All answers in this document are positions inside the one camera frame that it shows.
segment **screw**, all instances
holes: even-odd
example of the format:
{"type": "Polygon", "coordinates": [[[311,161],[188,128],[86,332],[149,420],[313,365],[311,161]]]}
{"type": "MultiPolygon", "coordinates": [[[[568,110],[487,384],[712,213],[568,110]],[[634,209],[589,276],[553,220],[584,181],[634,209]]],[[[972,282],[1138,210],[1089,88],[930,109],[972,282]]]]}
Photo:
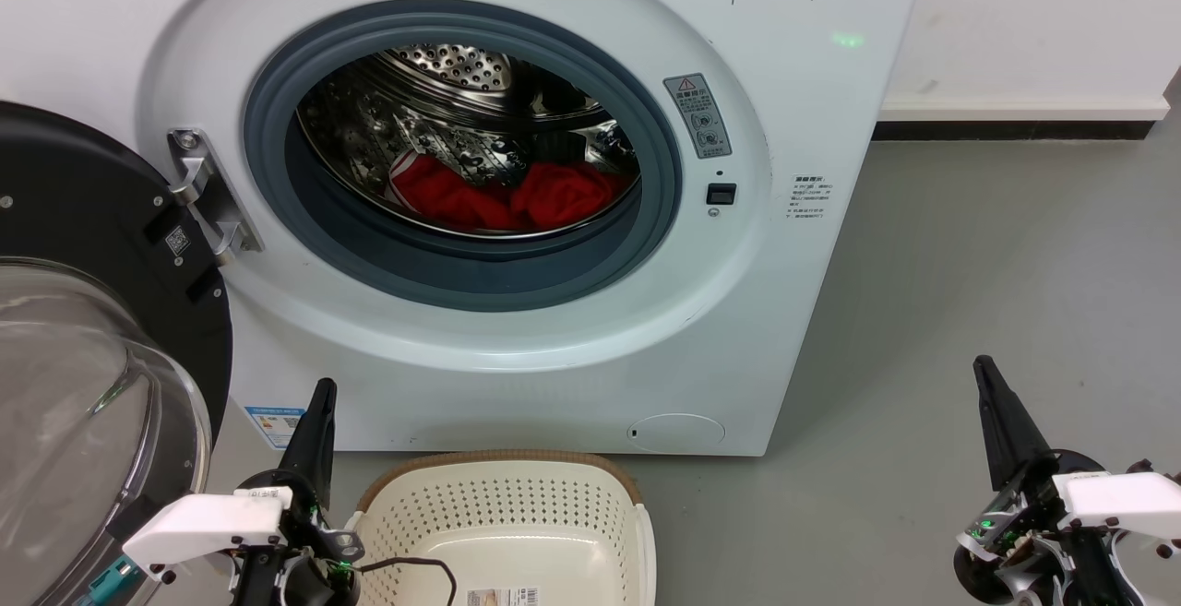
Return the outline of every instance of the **screw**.
{"type": "Polygon", "coordinates": [[[193,135],[191,131],[184,131],[176,135],[176,142],[181,144],[184,149],[193,149],[197,146],[197,137],[193,135]]]}

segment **washing machine door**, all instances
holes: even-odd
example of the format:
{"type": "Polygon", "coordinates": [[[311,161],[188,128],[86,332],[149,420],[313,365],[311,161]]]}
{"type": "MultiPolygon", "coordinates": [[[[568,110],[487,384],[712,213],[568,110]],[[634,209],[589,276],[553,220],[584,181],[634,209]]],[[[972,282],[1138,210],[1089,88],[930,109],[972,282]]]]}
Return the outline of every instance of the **washing machine door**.
{"type": "Polygon", "coordinates": [[[203,488],[229,366],[214,254],[163,177],[92,129],[0,103],[6,604],[146,598],[122,542],[203,488]]]}

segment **gray floor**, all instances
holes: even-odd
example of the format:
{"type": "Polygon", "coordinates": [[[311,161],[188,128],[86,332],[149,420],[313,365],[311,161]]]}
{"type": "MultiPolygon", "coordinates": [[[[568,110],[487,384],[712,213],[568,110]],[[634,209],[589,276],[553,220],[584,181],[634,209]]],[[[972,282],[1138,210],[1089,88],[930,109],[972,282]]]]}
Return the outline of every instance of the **gray floor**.
{"type": "MultiPolygon", "coordinates": [[[[1181,469],[1177,152],[1181,111],[1143,143],[874,144],[766,456],[619,458],[658,604],[974,604],[951,553],[991,495],[978,353],[1051,444],[1181,469]]],[[[235,410],[211,486],[275,460],[235,410]]],[[[400,460],[338,456],[337,516],[400,460]]],[[[1150,548],[1133,573],[1181,602],[1150,548]]],[[[156,602],[222,604],[218,582],[198,567],[156,602]]]]}

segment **gray rubber seal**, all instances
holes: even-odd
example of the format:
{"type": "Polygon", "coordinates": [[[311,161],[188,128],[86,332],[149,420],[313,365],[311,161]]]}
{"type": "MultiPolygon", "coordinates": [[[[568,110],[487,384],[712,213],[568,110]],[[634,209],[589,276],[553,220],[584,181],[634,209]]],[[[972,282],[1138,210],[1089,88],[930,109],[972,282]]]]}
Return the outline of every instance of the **gray rubber seal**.
{"type": "Polygon", "coordinates": [[[498,6],[400,0],[334,14],[272,58],[250,92],[243,128],[259,189],[308,249],[371,287],[449,308],[522,311],[601,289],[657,248],[680,197],[672,129],[640,82],[578,35],[498,6]],[[624,126],[640,163],[639,193],[568,234],[489,242],[423,232],[345,190],[304,139],[295,106],[351,60],[422,41],[494,50],[573,82],[624,126]]]}

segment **black baseboard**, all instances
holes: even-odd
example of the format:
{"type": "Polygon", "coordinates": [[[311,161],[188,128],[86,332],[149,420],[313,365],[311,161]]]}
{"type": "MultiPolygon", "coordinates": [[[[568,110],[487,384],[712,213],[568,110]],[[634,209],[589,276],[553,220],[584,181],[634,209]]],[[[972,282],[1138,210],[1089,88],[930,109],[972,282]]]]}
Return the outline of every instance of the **black baseboard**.
{"type": "Polygon", "coordinates": [[[874,141],[1143,141],[1155,122],[879,122],[874,141]]]}

